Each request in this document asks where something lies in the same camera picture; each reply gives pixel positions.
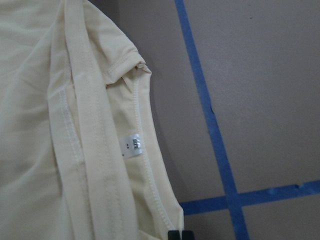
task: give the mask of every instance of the stitching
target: stitching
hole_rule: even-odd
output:
[[[135,110],[134,112],[135,112],[135,121],[138,126],[138,133],[140,135],[140,140],[142,142],[142,148],[143,148],[142,158],[143,158],[144,171],[146,173],[147,181],[149,183],[148,184],[149,189],[152,193],[153,199],[156,204],[156,209],[157,209],[163,223],[168,228],[168,230],[175,229],[175,226],[173,225],[173,223],[169,219],[169,216],[168,216],[168,214],[162,204],[159,193],[157,191],[154,176],[153,176],[153,173],[151,170],[150,160],[149,160],[148,152],[147,152],[146,145],[145,145],[145,139],[144,139],[144,134],[143,134],[142,122],[141,122],[141,115],[140,115],[139,82],[140,82],[140,79],[136,75],[135,79],[134,79],[134,85],[133,85],[133,87],[134,87],[133,98],[134,98],[134,110]]]
[[[83,29],[82,27],[80,27],[79,29],[82,31],[82,36],[83,36],[83,35],[86,35],[86,32],[84,31],[84,29]],[[83,37],[81,37],[80,39],[81,39],[81,45],[82,45],[82,47],[83,47],[82,49],[85,50],[84,58],[86,59],[86,62],[87,62],[88,65],[89,65],[89,70],[90,70],[90,72],[93,73],[93,72],[94,72],[94,71],[93,71],[93,63],[92,63],[92,61],[89,60],[89,49],[88,49],[88,46],[85,44]],[[85,65],[85,60],[84,60],[84,58],[81,58],[81,60],[82,60],[82,65],[83,65],[83,66],[86,66],[86,65]],[[98,92],[97,92],[97,88],[96,88],[96,87],[94,88],[94,93],[96,94],[96,96],[98,95],[98,94],[97,94]],[[93,108],[92,108],[91,98],[90,98],[90,96],[89,96],[88,94],[86,94],[86,98],[87,98],[88,101],[89,101],[90,115],[91,115],[92,119],[93,119],[93,120],[97,119],[97,120],[98,120],[98,123],[99,123],[100,126],[101,126],[101,125],[102,125],[101,112],[100,112],[100,111],[97,111],[97,112],[98,112],[98,116],[95,117],[95,116],[93,115],[93,110],[92,110]],[[99,98],[97,97],[97,98],[96,98],[96,107],[99,108],[100,105],[101,105],[101,104],[100,104]],[[93,134],[94,134],[94,137],[95,137],[96,142],[98,142],[98,133],[97,133],[97,128],[95,127],[95,125],[93,125]],[[112,164],[112,161],[111,161],[111,158],[110,158],[110,153],[109,153],[109,150],[108,150],[108,145],[107,145],[107,143],[106,143],[106,137],[105,137],[105,136],[103,137],[103,143],[104,143],[104,145],[105,145],[105,152],[106,152],[106,155],[107,155],[107,160],[108,160],[108,162],[110,163],[109,166],[110,166],[110,168],[112,168],[112,165],[113,165],[113,164]],[[103,158],[102,158],[101,150],[98,149],[98,150],[97,150],[97,153],[98,153],[98,157],[99,157],[99,164],[100,164],[100,166],[101,166],[102,173],[103,173],[103,184],[104,184],[104,187],[105,187],[105,191],[106,191],[106,193],[107,193],[106,195],[107,195],[107,198],[110,199],[110,194],[109,194],[108,186],[107,186],[106,170],[105,170],[105,166],[104,166],[104,164],[103,164]],[[112,186],[113,186],[113,188],[114,188],[114,189],[113,189],[113,193],[114,193],[115,198],[116,198],[116,205],[117,205],[117,206],[116,206],[116,207],[117,207],[117,212],[116,212],[116,214],[118,214],[118,215],[120,216],[121,226],[122,226],[122,229],[123,229],[123,228],[124,228],[124,225],[123,225],[123,216],[122,216],[122,212],[121,212],[121,210],[120,210],[119,194],[118,194],[118,191],[117,191],[117,188],[116,188],[116,185],[115,185],[115,179],[114,179],[113,171],[111,170],[110,172],[111,172],[111,174],[110,174],[110,176],[111,176],[111,183],[112,183]],[[116,225],[113,217],[111,217],[111,218],[109,218],[109,219],[110,219],[111,224],[112,224],[112,229],[111,229],[111,231],[112,231],[112,236],[113,236],[112,239],[116,239],[116,229],[117,229],[116,227],[117,227],[117,225]],[[122,236],[122,239],[124,239],[124,233],[123,233],[123,231],[119,231],[119,233],[120,233],[120,235]]]
[[[85,204],[86,211],[87,211],[88,215],[91,216],[91,213],[89,210],[90,206],[89,206],[89,201],[88,201],[89,194],[87,193],[86,186],[85,186],[86,181],[87,181],[87,176],[83,173],[83,171],[81,172],[81,169],[83,169],[85,167],[85,162],[84,162],[84,157],[83,157],[81,149],[80,149],[80,141],[77,138],[77,135],[75,135],[76,132],[75,132],[75,128],[74,128],[74,125],[72,122],[70,111],[68,109],[67,96],[66,96],[65,90],[61,90],[59,92],[59,96],[60,96],[60,100],[62,102],[61,112],[63,115],[63,122],[64,122],[64,125],[66,128],[69,142],[71,144],[73,156],[76,161],[77,176],[78,176],[78,181],[80,182],[80,185],[81,185],[82,194],[84,196],[84,204]],[[91,217],[89,218],[89,222],[91,225],[93,225]]]
[[[72,75],[71,75],[71,66],[69,63],[69,58],[68,58],[68,51],[65,52],[64,54],[64,76],[66,80],[72,80]],[[72,114],[68,108],[68,100],[67,100],[67,95],[65,90],[63,91],[63,103],[65,104],[65,109],[67,112],[67,116],[70,120],[70,129],[72,132],[72,136],[73,136],[73,140],[75,142],[75,146],[76,146],[76,150],[80,156],[80,164],[78,167],[78,170],[80,170],[81,168],[81,172],[79,172],[79,174],[82,175],[82,178],[80,178],[80,182],[81,182],[81,189],[84,195],[84,203],[85,203],[85,208],[86,208],[86,213],[89,217],[89,224],[91,227],[91,235],[93,236],[93,238],[95,238],[95,234],[94,234],[94,223],[93,223],[93,217],[92,217],[92,213],[90,211],[90,198],[89,198],[89,190],[88,190],[88,179],[87,179],[87,174],[86,174],[86,162],[85,162],[85,156],[84,153],[82,151],[82,147],[81,147],[81,142],[80,139],[76,133],[76,128],[75,125],[73,124],[73,118],[72,118]]]

